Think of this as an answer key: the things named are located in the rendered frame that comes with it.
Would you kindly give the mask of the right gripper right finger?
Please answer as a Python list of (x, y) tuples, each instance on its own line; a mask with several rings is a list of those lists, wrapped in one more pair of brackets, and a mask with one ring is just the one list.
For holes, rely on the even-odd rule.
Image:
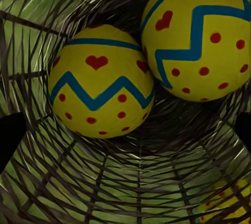
[(251, 113), (238, 112), (234, 130), (251, 154)]

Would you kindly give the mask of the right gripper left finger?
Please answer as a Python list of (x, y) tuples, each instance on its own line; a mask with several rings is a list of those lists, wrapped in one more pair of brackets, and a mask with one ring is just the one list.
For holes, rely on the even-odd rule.
[(27, 133), (23, 112), (0, 117), (0, 175)]

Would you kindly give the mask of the easter egg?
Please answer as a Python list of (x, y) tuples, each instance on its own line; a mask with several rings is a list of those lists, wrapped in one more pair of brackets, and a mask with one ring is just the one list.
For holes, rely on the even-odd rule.
[(97, 23), (71, 38), (48, 80), (48, 99), (69, 130), (106, 139), (137, 129), (153, 110), (156, 82), (142, 48), (123, 29)]
[(174, 97), (222, 99), (251, 78), (247, 0), (149, 0), (140, 35), (155, 81)]
[[(236, 187), (238, 189), (241, 189), (242, 187), (246, 186), (251, 180), (249, 179), (246, 179), (246, 178), (243, 178), (241, 179), (240, 181), (238, 181), (236, 183)], [(227, 184), (227, 182), (222, 179), (216, 183), (214, 183), (213, 185), (211, 185), (209, 188), (206, 189), (206, 191), (210, 191), (212, 189), (216, 189), (216, 188), (221, 188), (223, 186), (225, 186)], [(248, 196), (251, 194), (251, 185), (248, 186), (245, 190), (243, 190), (243, 192), (241, 192), (242, 195), (244, 197)], [(204, 200), (205, 198), (209, 197), (211, 194), (213, 194), (213, 192), (209, 193), (209, 194), (206, 194), (206, 195), (203, 195), (203, 197), (201, 198), (201, 201)], [(218, 198), (223, 198), (223, 197), (228, 197), (230, 195), (233, 194), (233, 191), (231, 190), (231, 188), (227, 188), (225, 191), (219, 193), (218, 195), (214, 196), (213, 198), (211, 198), (210, 200), (213, 200), (213, 199), (218, 199)], [(219, 199), (217, 201), (212, 201), (212, 202), (209, 202), (209, 203), (204, 203), (204, 204), (201, 204), (199, 205), (199, 209), (198, 209), (198, 213), (200, 212), (204, 212), (205, 210), (209, 209), (211, 206), (217, 204), (218, 202), (222, 201), (223, 199)], [(223, 208), (223, 207), (227, 207), (227, 206), (230, 206), (234, 203), (238, 202), (238, 198), (237, 197), (233, 197), (229, 200), (227, 200), (225, 203), (213, 208), (214, 209), (219, 209), (219, 208)], [(249, 205), (251, 205), (251, 201), (248, 203)], [(202, 223), (202, 222), (206, 222), (208, 221), (209, 219), (211, 219), (212, 217), (214, 217), (215, 215), (219, 214), (222, 210), (220, 211), (217, 211), (217, 212), (214, 212), (212, 214), (209, 214), (209, 215), (205, 215), (205, 216), (202, 216), (202, 217), (199, 217), (199, 223)], [(227, 216), (225, 219), (232, 219), (232, 218), (239, 218), (241, 217), (242, 215), (244, 215), (246, 213), (246, 210), (244, 209), (243, 206), (241, 206), (239, 209), (237, 209), (235, 212), (232, 212), (229, 216)], [(241, 223), (239, 224), (251, 224), (251, 217), (249, 217), (248, 219), (242, 221)]]

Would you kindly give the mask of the wicker basket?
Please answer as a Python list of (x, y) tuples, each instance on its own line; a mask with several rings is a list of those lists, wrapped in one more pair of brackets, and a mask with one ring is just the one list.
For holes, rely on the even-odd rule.
[[(0, 0), (0, 4), (3, 1), (4, 0)], [(151, 136), (147, 136), (147, 137), (143, 137), (143, 138), (133, 138), (133, 137), (124, 136), (127, 138), (141, 140), (141, 141), (142, 140), (144, 140), (144, 141), (159, 141), (157, 143), (147, 144), (147, 145), (143, 145), (143, 146), (135, 145), (120, 136), (118, 136), (117, 138), (114, 137), (114, 138), (106, 138), (106, 139), (96, 139), (96, 138), (94, 139), (94, 138), (79, 135), (64, 126), (64, 128), (68, 131), (68, 133), (74, 139), (72, 141), (71, 138), (69, 138), (72, 141), (72, 143), (69, 144), (62, 136), (61, 130), (64, 133), (65, 133), (65, 131), (57, 122), (56, 116), (50, 107), (48, 93), (46, 94), (45, 90), (44, 90), (44, 84), (45, 84), (47, 87), (47, 92), (48, 92), (49, 75), (50, 75), (52, 66), (55, 62), (55, 59), (58, 56), (58, 50), (59, 50), (61, 44), (62, 44), (62, 47), (64, 47), (66, 45), (66, 43), (71, 38), (73, 38), (77, 33), (79, 33), (80, 31), (82, 31), (83, 29), (85, 29), (87, 27), (90, 27), (92, 25), (96, 25), (99, 22), (101, 24), (115, 25), (114, 22), (124, 12), (120, 13), (116, 16), (111, 16), (111, 17), (107, 18), (106, 20), (103, 20), (102, 18), (106, 15), (106, 13), (108, 13), (114, 9), (117, 9), (117, 8), (120, 8), (120, 7), (127, 5), (126, 8), (128, 8), (130, 19), (126, 20), (125, 22), (131, 20), (132, 23), (129, 24), (128, 26), (124, 27), (123, 29), (133, 25), (133, 30), (128, 31), (127, 33), (130, 36), (132, 36), (132, 38), (135, 39), (135, 41), (141, 47), (142, 46), (141, 42), (140, 42), (140, 38), (141, 38), (140, 30), (141, 29), (135, 29), (135, 26), (134, 26), (135, 23), (141, 23), (141, 21), (133, 22), (132, 15), (138, 14), (138, 13), (143, 13), (144, 11), (132, 9), (132, 10), (136, 10), (138, 12), (131, 13), (130, 9), (129, 9), (129, 6), (131, 6), (131, 4), (130, 5), (128, 4), (130, 0), (82, 0), (82, 2), (79, 4), (79, 6), (77, 8), (75, 8), (74, 11), (58, 25), (58, 22), (70, 10), (70, 8), (56, 22), (54, 22), (55, 19), (69, 5), (71, 5), (75, 0), (70, 0), (69, 3), (65, 5), (65, 7), (61, 10), (61, 12), (59, 14), (58, 14), (59, 9), (61, 8), (62, 4), (67, 0), (60, 0), (52, 8), (52, 5), (55, 1), (54, 0), (49, 12), (45, 15), (45, 17), (42, 20), (40, 20), (39, 23), (35, 24), (34, 22), (37, 19), (35, 19), (33, 22), (30, 22), (27, 19), (31, 17), (33, 12), (43, 2), (43, 0), (40, 2), (40, 4), (35, 9), (32, 10), (31, 14), (25, 20), (20, 18), (20, 15), (32, 0), (30, 0), (30, 2), (28, 4), (27, 4), (28, 0), (24, 0), (18, 16), (11, 15), (9, 13), (12, 8), (12, 5), (16, 1), (17, 0), (13, 0), (11, 3), (9, 3), (4, 8), (4, 10), (0, 10), (0, 89), (2, 91), (2, 94), (3, 94), (5, 101), (6, 101), (6, 104), (7, 104), (8, 115), (13, 115), (13, 114), (19, 113), (21, 111), (24, 114), (26, 125), (27, 125), (27, 133), (25, 134), (22, 141), (25, 143), (25, 146), (28, 149), (32, 160), (24, 153), (24, 151), (22, 150), (21, 143), (20, 143), (18, 145), (16, 151), (17, 151), (21, 161), (23, 162), (23, 165), (19, 161), (17, 161), (14, 157), (11, 157), (9, 161), (11, 162), (13, 168), (15, 169), (15, 172), (16, 172), (21, 183), (19, 181), (17, 181), (11, 174), (9, 174), (9, 172), (6, 171), (5, 169), (3, 170), (3, 173), (1, 174), (1, 178), (4, 182), (5, 187), (0, 183), (0, 212), (2, 212), (5, 219), (7, 220), (8, 224), (26, 224), (22, 219), (28, 220), (28, 221), (33, 222), (35, 224), (63, 224), (58, 218), (66, 221), (68, 223), (71, 223), (71, 224), (89, 224), (90, 220), (97, 220), (97, 221), (100, 221), (102, 224), (126, 224), (126, 223), (119, 223), (119, 222), (114, 222), (114, 221), (112, 222), (112, 221), (107, 221), (107, 220), (101, 220), (101, 219), (92, 215), (93, 211), (107, 212), (107, 213), (112, 214), (114, 216), (117, 216), (116, 214), (123, 215), (123, 216), (131, 216), (136, 219), (136, 224), (142, 224), (142, 218), (143, 219), (145, 219), (145, 218), (174, 219), (175, 218), (175, 220), (168, 221), (163, 224), (172, 224), (172, 223), (181, 222), (184, 220), (189, 220), (190, 224), (239, 224), (242, 221), (251, 217), (251, 205), (248, 204), (251, 201), (251, 194), (244, 197), (241, 193), (241, 192), (243, 192), (243, 190), (245, 190), (248, 186), (251, 185), (251, 181), (246, 186), (242, 187), (241, 189), (238, 189), (236, 187), (236, 183), (238, 181), (240, 181), (243, 178), (243, 176), (245, 176), (246, 174), (248, 174), (251, 171), (251, 161), (248, 163), (248, 165), (246, 166), (246, 168), (243, 170), (243, 172), (240, 174), (240, 176), (238, 178), (230, 179), (231, 175), (237, 170), (237, 168), (242, 163), (244, 163), (246, 160), (251, 158), (250, 152), (240, 162), (238, 162), (228, 173), (226, 173), (225, 172), (226, 168), (230, 165), (230, 163), (234, 159), (236, 159), (239, 156), (237, 154), (240, 152), (240, 150), (244, 146), (243, 143), (240, 143), (239, 145), (237, 145), (235, 147), (235, 145), (240, 141), (239, 138), (230, 144), (230, 141), (232, 140), (232, 138), (236, 134), (236, 132), (234, 132), (234, 134), (231, 137), (229, 137), (228, 139), (221, 141), (220, 144), (216, 145), (212, 149), (207, 150), (209, 147), (211, 147), (215, 143), (224, 139), (225, 136), (232, 129), (234, 129), (234, 126), (235, 126), (234, 123), (236, 121), (236, 118), (238, 117), (238, 112), (247, 113), (248, 103), (249, 103), (249, 99), (251, 96), (251, 78), (249, 79), (247, 84), (243, 84), (243, 86), (241, 86), (240, 88), (238, 88), (236, 90), (234, 102), (231, 105), (231, 107), (230, 107), (230, 103), (232, 101), (234, 92), (223, 97), (222, 99), (218, 98), (217, 100), (202, 102), (201, 106), (198, 105), (197, 102), (191, 101), (182, 111), (177, 113), (176, 110), (178, 110), (181, 106), (177, 107), (176, 109), (175, 109), (175, 107), (180, 103), (180, 101), (182, 99), (180, 99), (178, 97), (174, 97), (174, 95), (170, 95), (168, 98), (165, 98), (164, 96), (166, 94), (168, 94), (169, 92), (166, 91), (165, 89), (161, 90), (160, 92), (158, 91), (159, 93), (154, 96), (154, 101), (153, 101), (153, 106), (152, 106), (154, 110), (150, 111), (150, 115), (147, 117), (147, 119), (151, 120), (151, 121), (144, 121), (139, 127), (140, 128), (158, 128), (158, 129), (162, 128), (163, 132), (161, 132), (161, 133), (142, 132), (141, 130), (139, 130), (137, 128), (134, 131), (132, 131), (132, 133), (136, 133), (139, 135), (151, 135)], [(80, 0), (78, 0), (78, 1), (80, 1)], [(45, 26), (47, 19), (52, 14), (54, 14), (54, 15), (52, 17), (51, 22)], [(141, 20), (142, 16), (135, 17), (134, 19)], [(5, 21), (10, 21), (13, 23), (13, 32), (12, 32), (11, 38), (9, 40), (8, 47), (6, 47), (6, 39), (5, 39), (5, 32), (4, 32)], [(123, 22), (123, 23), (125, 23), (125, 22)], [(117, 25), (117, 27), (119, 28), (123, 23)], [(37, 41), (36, 41), (35, 47), (33, 48), (32, 53), (30, 53), (30, 36), (29, 36), (28, 69), (27, 69), (26, 74), (25, 74), (25, 70), (24, 70), (24, 45), (23, 45), (23, 36), (24, 35), (23, 35), (23, 31), (22, 31), (22, 35), (21, 35), (21, 43), (20, 43), (18, 53), (16, 56), (16, 63), (17, 63), (18, 55), (20, 53), (20, 47), (21, 47), (22, 48), (22, 51), (21, 51), (22, 52), (21, 53), (21, 74), (19, 74), (19, 73), (14, 74), (15, 73), (15, 66), (16, 66), (16, 63), (14, 63), (15, 26), (16, 26), (16, 24), (27, 26), (29, 28), (34, 28), (36, 30)], [(40, 30), (40, 33), (38, 36), (37, 36), (37, 29)], [(39, 44), (40, 37), (41, 37), (43, 31), (46, 32), (46, 36), (45, 36), (44, 42), (42, 43), (42, 47), (41, 47), (41, 50), (40, 50), (40, 53), (39, 53), (39, 56), (37, 59), (37, 62), (39, 64), (39, 58), (42, 53), (41, 68), (39, 68), (39, 65), (38, 65), (38, 72), (34, 72), (34, 71), (31, 72), (31, 60), (32, 60), (33, 55), (36, 51), (36, 48)], [(45, 58), (43, 55), (43, 47), (44, 47), (45, 43), (47, 43), (47, 46), (48, 46), (48, 35), (50, 33), (51, 33), (51, 54), (50, 54), (50, 59), (47, 59), (47, 64), (46, 64), (45, 70), (43, 70), (43, 65), (44, 65), (43, 62), (44, 62), (44, 58)], [(53, 35), (54, 34), (55, 34), (55, 44), (53, 46)], [(11, 46), (12, 40), (13, 40), (13, 74), (8, 75), (8, 57), (9, 57), (9, 51), (10, 51), (10, 46)], [(37, 65), (37, 63), (36, 63), (36, 65)], [(36, 65), (35, 65), (35, 67), (36, 67)], [(34, 77), (38, 77), (38, 81), (39, 81), (38, 82), (39, 105), (35, 99), (35, 96), (33, 95), (32, 89), (31, 89), (31, 80)], [(12, 102), (12, 100), (10, 98), (9, 80), (11, 80), (11, 84), (13, 86), (14, 103)], [(24, 102), (26, 104), (26, 110), (24, 109), (22, 102), (18, 96), (18, 93), (15, 88), (14, 80), (16, 80), (16, 82), (19, 86), (22, 97), (23, 97)], [(25, 80), (28, 84), (28, 95), (27, 95), (27, 91), (26, 91)], [(40, 84), (42, 85), (42, 90), (43, 90), (43, 100), (44, 100), (44, 94), (47, 99), (45, 108), (43, 108), (44, 116), (42, 115), (41, 110), (40, 110), (40, 103), (41, 103), (41, 101), (40, 101)], [(164, 98), (164, 100), (157, 103), (155, 99), (157, 97), (159, 97), (160, 95), (161, 95), (161, 98)], [(35, 115), (32, 110), (32, 99), (34, 101), (35, 107), (36, 107), (37, 112), (39, 114), (38, 120), (36, 120)], [(165, 100), (166, 100), (166, 103), (163, 104), (161, 106), (161, 108), (158, 110), (157, 106), (159, 104), (161, 104), (162, 102), (164, 102)], [(240, 103), (240, 106), (239, 106), (237, 113), (236, 113), (236, 116), (231, 124), (230, 121), (228, 121), (228, 120), (232, 117), (232, 114), (235, 111), (235, 109), (237, 108), (237, 106), (239, 105), (239, 103)], [(193, 107), (194, 104), (197, 104), (198, 106), (200, 106), (199, 111), (195, 112), (191, 116), (182, 120), (180, 123), (172, 126), (171, 128), (168, 128), (167, 130), (164, 131), (164, 129), (163, 129), (164, 127), (166, 127), (168, 124), (170, 124), (173, 121), (175, 121), (176, 119), (178, 119), (181, 115), (183, 115), (191, 107)], [(163, 109), (167, 108), (168, 106), (171, 106), (170, 110), (161, 112)], [(221, 118), (220, 115), (225, 110), (225, 106), (227, 106), (226, 114), (224, 115), (223, 118)], [(176, 112), (177, 116), (175, 118), (167, 119), (173, 112)], [(4, 114), (2, 107), (0, 105), (0, 117), (4, 117), (4, 116), (5, 116), (5, 114)], [(52, 118), (52, 120), (55, 122), (56, 128), (58, 129), (57, 131), (50, 124), (49, 120), (47, 119), (48, 117)], [(187, 124), (187, 122), (190, 121), (191, 119), (192, 119), (191, 123)], [(218, 119), (220, 120), (219, 124), (217, 126), (215, 126), (214, 128), (211, 128)], [(48, 127), (45, 123), (45, 120), (50, 125), (50, 128), (51, 128), (54, 135), (48, 130)], [(51, 142), (41, 133), (40, 128), (39, 128), (39, 124), (45, 129)], [(171, 141), (173, 139), (171, 138), (171, 139), (167, 140), (165, 136), (168, 133), (172, 132), (173, 130), (179, 128), (183, 124), (186, 125), (187, 130), (185, 130), (177, 138), (173, 138), (174, 141), (172, 141), (170, 144), (168, 144), (168, 141)], [(218, 139), (216, 139), (214, 141), (214, 139), (217, 137), (217, 135), (219, 134), (219, 132), (222, 130), (222, 128), (225, 125), (228, 125), (231, 128), (227, 132), (225, 132), (222, 136), (220, 136)], [(39, 133), (44, 145), (42, 145), (38, 141), (36, 131)], [(64, 145), (57, 139), (54, 131), (57, 132), (58, 135), (61, 137)], [(213, 135), (215, 135), (214, 138), (210, 142), (209, 146), (206, 148), (207, 143), (209, 142), (210, 138)], [(164, 136), (164, 139), (152, 139), (152, 138), (158, 137), (158, 136)], [(37, 153), (34, 149), (31, 137), (33, 138), (34, 142), (38, 146), (44, 159), (42, 157), (40, 157), (39, 155), (37, 155)], [(62, 153), (55, 147), (52, 139), (59, 145)], [(56, 151), (56, 154), (58, 156), (58, 160), (56, 160), (54, 158), (54, 156), (48, 151), (47, 146), (45, 144), (45, 141)], [(159, 145), (156, 147), (147, 147), (148, 145), (154, 145), (154, 144), (163, 143), (163, 142), (165, 142), (165, 145)], [(219, 152), (215, 153), (217, 148), (220, 145), (222, 145), (224, 142), (226, 142), (225, 145), (219, 150)], [(87, 156), (88, 159), (81, 157), (73, 149), (73, 147), (77, 143), (86, 152), (86, 154), (88, 154), (90, 157), (100, 161), (102, 163), (102, 165), (93, 162), (88, 156)], [(229, 149), (231, 146), (232, 146), (232, 148), (228, 153), (224, 154), (223, 156), (221, 156), (217, 160), (215, 159), (218, 155), (220, 155), (221, 153), (223, 153), (224, 151)], [(201, 148), (201, 147), (204, 148), (203, 151), (206, 151), (206, 153), (201, 158), (176, 162), (177, 160), (179, 160), (181, 158), (189, 156), (189, 154), (188, 154), (189, 152), (193, 151), (194, 149)], [(178, 152), (178, 150), (181, 148), (183, 148), (183, 149)], [(165, 153), (165, 152), (168, 152), (168, 153), (169, 152), (178, 152), (178, 153), (174, 153), (174, 154), (169, 153), (169, 155), (166, 155), (166, 156), (159, 155), (159, 154)], [(184, 155), (178, 157), (181, 153), (184, 153), (184, 152), (186, 152)], [(46, 162), (43, 153), (53, 162), (53, 166), (49, 165)], [(96, 157), (94, 153), (97, 153), (97, 154), (103, 156), (104, 160), (103, 161), (99, 160), (98, 157)], [(130, 158), (122, 158), (118, 155), (115, 155), (118, 153), (129, 156)], [(82, 162), (84, 162), (84, 164), (87, 167), (81, 165), (73, 155), (79, 157), (80, 160)], [(141, 164), (140, 160), (156, 161), (155, 159), (151, 159), (151, 160), (145, 159), (145, 158), (148, 158), (151, 156), (158, 156), (158, 158), (156, 158), (156, 159), (160, 159), (160, 158), (170, 158), (170, 159), (165, 160), (165, 161), (158, 161), (156, 163), (152, 163), (149, 165), (148, 164)], [(227, 162), (223, 166), (220, 166), (220, 164), (222, 162), (226, 161), (227, 159), (229, 159), (232, 156), (234, 156), (234, 157), (229, 162)], [(36, 159), (49, 171), (47, 173), (47, 175), (38, 167), (38, 165), (36, 163)], [(68, 159), (71, 159), (73, 162), (77, 163), (85, 172), (87, 172), (85, 168), (89, 169), (90, 171), (93, 171), (98, 176), (98, 179), (92, 177), (88, 172), (87, 172), (88, 174), (85, 174), (81, 171), (78, 171), (70, 163), (70, 161)], [(137, 161), (139, 161), (139, 164), (132, 163), (132, 162), (128, 161), (127, 159), (137, 160)], [(176, 169), (177, 165), (181, 165), (181, 164), (185, 164), (185, 163), (189, 163), (189, 162), (194, 162), (194, 161), (198, 162), (202, 159), (205, 159), (205, 161), (202, 163)], [(111, 166), (109, 164), (106, 164), (107, 160), (121, 164), (125, 167)], [(213, 162), (211, 164), (209, 164), (207, 167), (205, 167), (204, 169), (199, 170), (198, 174), (196, 174), (192, 178), (189, 178), (186, 180), (184, 179), (187, 176), (189, 176), (190, 174), (198, 172), (197, 169), (204, 166), (206, 163), (208, 163), (210, 161), (213, 161)], [(90, 164), (97, 167), (100, 170), (100, 172), (98, 173), (98, 172), (94, 171), (87, 164), (87, 162), (89, 162)], [(171, 164), (158, 166), (159, 164), (163, 164), (166, 162), (171, 162)], [(40, 181), (37, 177), (35, 177), (31, 173), (27, 163), (40, 174), (42, 181)], [(71, 175), (62, 166), (63, 163), (66, 166), (70, 167), (79, 178)], [(138, 169), (130, 168), (126, 165), (134, 165), (134, 166), (138, 167)], [(129, 174), (129, 173), (128, 174), (118, 174), (118, 173), (108, 169), (105, 166), (114, 167), (115, 169), (118, 169), (118, 170), (125, 169), (125, 170), (137, 171), (138, 174), (137, 175)], [(152, 167), (152, 166), (157, 166), (157, 167), (154, 169), (151, 169), (151, 170), (145, 170), (145, 168)], [(142, 173), (159, 172), (160, 169), (164, 169), (167, 167), (172, 167), (173, 170), (167, 171), (167, 172), (160, 172), (159, 174), (152, 175), (152, 176), (142, 176), (139, 174), (140, 171)], [(214, 167), (217, 167), (217, 169), (214, 170), (209, 175), (202, 176), (202, 174), (204, 174), (205, 172), (209, 171), (210, 169), (212, 169)], [(76, 186), (68, 181), (65, 181), (63, 179), (63, 177), (57, 172), (58, 168), (60, 168), (61, 172), (66, 174), (69, 178), (71, 178), (78, 186)], [(183, 174), (183, 175), (178, 174), (179, 171), (181, 172), (182, 170), (190, 169), (190, 168), (193, 168), (193, 169), (191, 171), (189, 171), (188, 173)], [(106, 171), (108, 174), (113, 174), (118, 177), (124, 178), (125, 180), (118, 180), (118, 179), (109, 178), (104, 175), (104, 171)], [(32, 183), (36, 187), (36, 191), (34, 191), (33, 193), (31, 193), (29, 191), (29, 189), (27, 188), (27, 185), (25, 184), (25, 181), (21, 175), (21, 172), (32, 181)], [(200, 184), (200, 185), (196, 184), (196, 185), (194, 185), (192, 187), (188, 187), (188, 188), (184, 188), (184, 186), (183, 186), (192, 180), (202, 178), (202, 177), (208, 177), (215, 172), (220, 172), (222, 174), (222, 177), (217, 179), (216, 181), (212, 181), (212, 182), (208, 182), (208, 183), (204, 183), (204, 184)], [(174, 177), (171, 177), (171, 178), (154, 177), (154, 176), (164, 175), (164, 174), (168, 174), (168, 173), (174, 173)], [(12, 188), (6, 174), (21, 188), (21, 190), (29, 198), (23, 206), (21, 205), (17, 195), (15, 194), (15, 191)], [(94, 181), (96, 181), (96, 184), (90, 183), (82, 175), (85, 175), (86, 177), (93, 179)], [(131, 181), (124, 176), (136, 177), (136, 178), (138, 178), (138, 181)], [(53, 181), (51, 180), (51, 177), (54, 177), (55, 179), (57, 179), (59, 181), (59, 183), (61, 183), (64, 186), (64, 188), (66, 188), (68, 190), (69, 193), (62, 191), (58, 186), (56, 186), (53, 183)], [(157, 179), (159, 181), (155, 181), (155, 182), (140, 181), (140, 179), (145, 179), (145, 178)], [(119, 186), (109, 185), (109, 184), (101, 181), (101, 179), (111, 180), (111, 181), (119, 184)], [(209, 188), (211, 185), (213, 185), (214, 183), (216, 183), (222, 179), (224, 179), (227, 182), (227, 184), (225, 186), (223, 186), (221, 188), (212, 189), (210, 191), (206, 191), (207, 188)], [(159, 182), (164, 182), (164, 181), (168, 181), (168, 180), (175, 181), (175, 182), (167, 183), (167, 184), (166, 183), (159, 183)], [(85, 184), (86, 186), (90, 187), (91, 189), (93, 189), (93, 193), (85, 190), (77, 181), (79, 181), (79, 182)], [(123, 184), (122, 182), (133, 183), (133, 184), (137, 184), (138, 186), (131, 187), (131, 186), (127, 186), (126, 184)], [(75, 205), (75, 204), (66, 196), (66, 194), (83, 202), (86, 206), (88, 206), (87, 212), (81, 210), (76, 205), (72, 206), (71, 204), (64, 202), (64, 201), (56, 198), (55, 196), (53, 196), (52, 193), (46, 188), (47, 183), (52, 184), (52, 187), (57, 189), (73, 205)], [(147, 184), (160, 184), (160, 186), (156, 186), (156, 187), (152, 187), (152, 188), (140, 187), (140, 185), (147, 185)], [(187, 196), (187, 194), (186, 194), (187, 191), (194, 189), (194, 188), (197, 188), (197, 187), (200, 187), (200, 186), (203, 186), (203, 185), (207, 185), (207, 184), (208, 184), (208, 186), (203, 188), (201, 191), (197, 192), (194, 195)], [(116, 189), (116, 190), (122, 192), (122, 193), (125, 193), (125, 192), (123, 192), (119, 189), (126, 189), (126, 190), (136, 192), (137, 197), (134, 197), (134, 196), (129, 195), (127, 193), (125, 193), (125, 194), (127, 194), (128, 196), (124, 196), (124, 197), (136, 199), (136, 203), (127, 203), (127, 202), (117, 198), (116, 196), (114, 196), (111, 193), (102, 189), (100, 187), (101, 185), (102, 186), (109, 186), (113, 189)], [(173, 185), (178, 185), (179, 190), (177, 190), (177, 191), (163, 191), (163, 190), (161, 190), (162, 188), (173, 186)], [(210, 200), (211, 198), (213, 198), (214, 196), (218, 195), (219, 193), (225, 191), (229, 187), (233, 191), (232, 195), (230, 195), (228, 197)], [(76, 191), (74, 189), (76, 189), (77, 191), (90, 197), (91, 198), (90, 201), (82, 199), (76, 193)], [(17, 214), (14, 211), (12, 211), (9, 207), (6, 206), (6, 203), (3, 199), (1, 192), (4, 195), (6, 195), (16, 205), (16, 207), (18, 209)], [(213, 192), (213, 194), (211, 194), (209, 197), (205, 198), (201, 202), (194, 203), (194, 204), (189, 203), (190, 199), (197, 198), (197, 197), (209, 194), (211, 192)], [(111, 201), (105, 200), (104, 198), (98, 196), (98, 193), (101, 193), (101, 194), (104, 194), (110, 198), (116, 199), (116, 200), (118, 200), (118, 202), (112, 201), (112, 200)], [(148, 197), (148, 198), (141, 197), (141, 194), (145, 194), (145, 193), (152, 193), (152, 194), (159, 194), (159, 195), (152, 197), (152, 198), (151, 197)], [(175, 193), (181, 193), (181, 198), (177, 198), (177, 199), (159, 198), (162, 196), (167, 196), (167, 195), (175, 194)], [(65, 213), (42, 203), (38, 199), (38, 196), (42, 196), (42, 197), (54, 202)], [(238, 202), (236, 202), (230, 206), (227, 206), (227, 207), (213, 210), (213, 208), (225, 203), (227, 200), (229, 200), (233, 197), (237, 197)], [(158, 205), (150, 205), (150, 204), (142, 204), (141, 203), (142, 200), (152, 200), (152, 199), (170, 200), (170, 201), (162, 203), (162, 204), (158, 204)], [(211, 206), (209, 209), (205, 210), (204, 212), (200, 212), (195, 215), (193, 214), (192, 209), (198, 207), (201, 204), (209, 203), (212, 201), (217, 201), (219, 199), (223, 199), (223, 200), (218, 202), (217, 204)], [(115, 208), (118, 208), (119, 210), (102, 208), (101, 206), (98, 206), (95, 204), (96, 201), (101, 202), (101, 203), (105, 203), (105, 204), (110, 205)], [(180, 201), (184, 201), (185, 205), (180, 206), (180, 207), (163, 206), (163, 205), (176, 203), (176, 202), (180, 202)], [(33, 204), (35, 204), (51, 222), (45, 221), (39, 217), (36, 217), (36, 216), (33, 216), (32, 214), (27, 213)], [(136, 211), (127, 211), (127, 210), (119, 207), (118, 205), (134, 207), (134, 208), (136, 208)], [(241, 206), (243, 206), (244, 209), (246, 210), (246, 213), (244, 215), (242, 215), (239, 218), (225, 219), (227, 216), (229, 216), (232, 212), (235, 212)], [(74, 218), (73, 216), (71, 216), (71, 214), (65, 209), (65, 207), (72, 210), (72, 211), (75, 211), (75, 212), (78, 212), (78, 213), (84, 215), (85, 216), (84, 220), (80, 221), (80, 220)], [(153, 213), (141, 211), (142, 209), (148, 209), (148, 208), (171, 208), (171, 210), (160, 212), (159, 214), (153, 214)], [(188, 216), (176, 217), (176, 216), (166, 215), (166, 214), (170, 214), (171, 212), (175, 212), (175, 211), (179, 211), (179, 210), (183, 210), (183, 209), (186, 209)], [(220, 210), (222, 210), (222, 211), (219, 214), (215, 215), (214, 217), (212, 217), (208, 221), (202, 222), (202, 223), (196, 223), (197, 218), (212, 214), (212, 213), (220, 211)], [(117, 216), (117, 217), (126, 221), (125, 219), (123, 219), (119, 216)], [(128, 221), (126, 221), (126, 222), (128, 222)], [(128, 222), (128, 223), (133, 224), (131, 222)]]

